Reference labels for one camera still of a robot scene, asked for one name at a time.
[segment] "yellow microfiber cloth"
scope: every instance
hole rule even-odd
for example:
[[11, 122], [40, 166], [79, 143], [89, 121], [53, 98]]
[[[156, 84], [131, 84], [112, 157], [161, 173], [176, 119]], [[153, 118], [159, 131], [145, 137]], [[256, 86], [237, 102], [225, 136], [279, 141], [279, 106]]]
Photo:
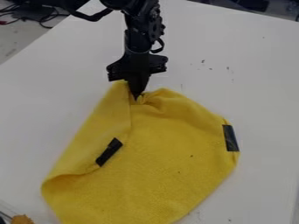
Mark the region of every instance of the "yellow microfiber cloth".
[[233, 128], [169, 89], [116, 82], [42, 185], [63, 224], [172, 223], [234, 169]]

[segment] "black equipment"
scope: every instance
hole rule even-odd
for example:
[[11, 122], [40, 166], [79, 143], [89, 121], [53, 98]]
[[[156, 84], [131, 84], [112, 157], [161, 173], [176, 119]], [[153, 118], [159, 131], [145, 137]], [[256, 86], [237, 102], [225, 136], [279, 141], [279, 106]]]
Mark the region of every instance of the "black equipment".
[[[150, 76], [166, 71], [167, 57], [151, 53], [163, 50], [165, 25], [160, 16], [158, 0], [100, 0], [107, 8], [88, 16], [68, 7], [68, 1], [62, 0], [66, 10], [78, 18], [96, 22], [111, 13], [121, 11], [124, 14], [125, 51], [119, 60], [107, 67], [109, 81], [126, 80], [132, 95], [137, 98], [146, 88]], [[152, 49], [155, 42], [161, 47]]]

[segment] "black cable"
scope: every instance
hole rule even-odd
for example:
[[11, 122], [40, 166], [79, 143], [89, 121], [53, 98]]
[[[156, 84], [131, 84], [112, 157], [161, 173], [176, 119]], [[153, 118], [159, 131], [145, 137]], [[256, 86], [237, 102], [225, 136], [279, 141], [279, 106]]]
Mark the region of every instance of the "black cable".
[[[7, 15], [12, 15], [13, 14], [13, 11], [15, 10], [15, 9], [17, 9], [19, 6], [18, 5], [16, 5], [16, 4], [13, 4], [13, 5], [10, 5], [10, 6], [8, 6], [8, 7], [6, 7], [6, 8], [3, 8], [3, 9], [1, 9], [0, 10], [0, 13], [1, 12], [6, 12], [6, 13], [4, 13], [4, 14], [0, 14], [0, 18], [1, 17], [4, 17], [4, 16], [7, 16]], [[69, 16], [69, 14], [63, 14], [63, 13], [59, 13], [58, 12], [58, 10], [55, 8], [55, 7], [52, 7], [53, 8], [53, 11], [49, 14], [49, 15], [46, 15], [46, 16], [44, 16], [44, 17], [42, 17], [39, 21], [38, 21], [38, 23], [42, 26], [42, 27], [44, 27], [44, 28], [46, 28], [46, 29], [52, 29], [52, 26], [47, 26], [47, 25], [45, 25], [44, 23], [45, 22], [48, 22], [48, 21], [50, 21], [50, 20], [52, 20], [52, 19], [54, 19], [54, 18], [56, 18], [56, 17], [68, 17]], [[19, 21], [19, 20], [25, 20], [25, 18], [17, 18], [17, 19], [15, 19], [15, 20], [12, 20], [12, 21], [9, 21], [9, 22], [5, 22], [5, 23], [3, 23], [3, 24], [0, 24], [0, 25], [10, 25], [10, 24], [13, 24], [13, 23], [16, 23], [17, 21]]]
[[53, 7], [53, 9], [54, 9], [53, 12], [55, 12], [54, 15], [53, 15], [52, 12], [51, 12], [51, 14], [49, 14], [49, 15], [47, 15], [47, 16], [45, 16], [45, 17], [42, 17], [42, 18], [38, 21], [38, 23], [39, 23], [42, 27], [44, 27], [44, 28], [46, 28], [46, 29], [52, 29], [53, 27], [52, 27], [52, 26], [48, 26], [48, 25], [44, 25], [45, 22], [48, 22], [48, 21], [50, 21], [50, 20], [52, 20], [52, 19], [55, 19], [56, 17], [68, 17], [68, 16], [69, 16], [69, 14], [62, 14], [62, 13], [59, 13], [58, 10], [57, 10], [55, 7]]
[[1, 13], [4, 13], [4, 12], [12, 12], [12, 11], [15, 11], [18, 7], [20, 7], [19, 5], [17, 4], [12, 4], [10, 6], [7, 6], [3, 9], [0, 10]]
[[70, 0], [61, 0], [60, 1], [62, 7], [66, 11], [68, 11], [72, 16], [75, 16], [77, 18], [83, 18], [90, 22], [97, 22], [113, 11], [109, 8], [106, 8], [105, 10], [99, 11], [99, 12], [94, 13], [93, 15], [89, 16], [87, 14], [84, 14], [82, 12], [72, 9], [72, 7], [69, 6], [69, 2], [70, 2]]
[[[13, 12], [4, 13], [4, 14], [0, 15], [0, 18], [4, 17], [4, 16], [7, 16], [7, 15], [11, 15], [11, 14], [13, 14]], [[20, 20], [20, 18], [17, 18], [15, 20], [10, 21], [10, 22], [5, 22], [5, 24], [0, 24], [0, 25], [11, 25], [13, 23], [16, 23], [18, 20]]]

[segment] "black tag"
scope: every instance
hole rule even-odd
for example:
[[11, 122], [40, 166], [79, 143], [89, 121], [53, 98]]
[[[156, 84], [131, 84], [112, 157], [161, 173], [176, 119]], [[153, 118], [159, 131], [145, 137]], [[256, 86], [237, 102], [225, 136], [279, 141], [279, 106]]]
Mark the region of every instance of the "black tag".
[[99, 166], [103, 166], [121, 147], [122, 143], [117, 138], [114, 138], [95, 162]]
[[223, 130], [226, 138], [227, 151], [240, 151], [236, 136], [234, 135], [233, 126], [223, 125]]

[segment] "yellow towel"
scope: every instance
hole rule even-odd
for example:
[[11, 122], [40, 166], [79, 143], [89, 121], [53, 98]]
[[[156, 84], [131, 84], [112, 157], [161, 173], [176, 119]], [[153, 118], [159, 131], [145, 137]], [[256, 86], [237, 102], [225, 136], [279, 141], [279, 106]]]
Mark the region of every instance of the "yellow towel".
[[165, 88], [134, 101], [119, 81], [42, 193], [63, 224], [172, 223], [215, 190], [238, 156], [222, 117]]

